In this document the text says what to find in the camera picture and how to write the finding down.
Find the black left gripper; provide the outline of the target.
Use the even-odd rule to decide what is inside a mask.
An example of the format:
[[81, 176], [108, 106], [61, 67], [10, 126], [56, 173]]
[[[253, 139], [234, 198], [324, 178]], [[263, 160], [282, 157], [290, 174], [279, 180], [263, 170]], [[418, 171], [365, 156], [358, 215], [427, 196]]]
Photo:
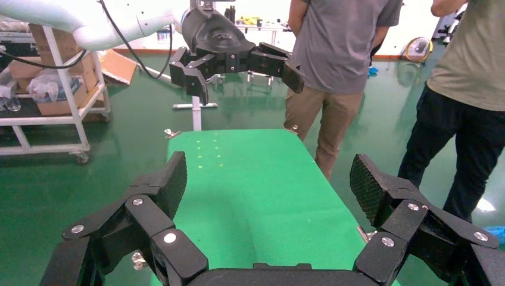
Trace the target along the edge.
[[171, 83], [202, 105], [209, 103], [207, 79], [216, 73], [250, 70], [280, 78], [297, 94], [304, 89], [304, 76], [291, 52], [263, 42], [256, 46], [215, 10], [191, 8], [183, 18], [182, 35], [189, 49], [180, 47], [172, 56]]

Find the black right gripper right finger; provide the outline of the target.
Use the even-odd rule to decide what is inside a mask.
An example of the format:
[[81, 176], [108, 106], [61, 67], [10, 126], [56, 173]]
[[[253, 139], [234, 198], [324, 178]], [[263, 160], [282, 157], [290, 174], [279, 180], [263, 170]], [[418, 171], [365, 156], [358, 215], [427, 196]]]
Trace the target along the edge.
[[365, 154], [354, 157], [350, 189], [377, 233], [355, 270], [391, 285], [409, 255], [448, 285], [504, 285], [504, 252], [490, 232], [433, 206], [409, 181], [381, 172]]

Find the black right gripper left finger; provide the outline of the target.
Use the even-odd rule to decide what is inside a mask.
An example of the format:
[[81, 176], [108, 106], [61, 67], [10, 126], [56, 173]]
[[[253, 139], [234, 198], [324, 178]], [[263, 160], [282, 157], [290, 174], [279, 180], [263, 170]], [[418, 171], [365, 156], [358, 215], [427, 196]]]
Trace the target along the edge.
[[124, 256], [138, 251], [163, 285], [188, 285], [208, 259], [174, 218], [187, 183], [186, 156], [137, 177], [124, 196], [70, 225], [55, 247], [42, 285], [104, 285]]

